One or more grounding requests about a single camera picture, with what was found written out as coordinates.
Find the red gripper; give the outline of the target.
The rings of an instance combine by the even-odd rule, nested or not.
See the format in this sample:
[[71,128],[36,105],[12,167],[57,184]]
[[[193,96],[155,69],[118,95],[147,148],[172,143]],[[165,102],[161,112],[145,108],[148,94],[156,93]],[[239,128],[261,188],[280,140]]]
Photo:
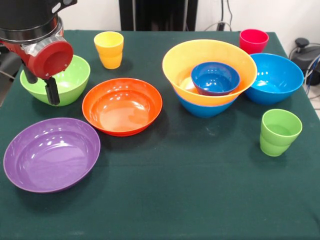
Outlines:
[[1,41],[11,52],[16,53],[24,63],[23,71],[27,81],[35,84],[38,78],[44,82],[48,102],[58,105],[60,97],[54,75],[64,71],[71,63],[73,48],[61,34],[51,35],[32,44],[15,44]]

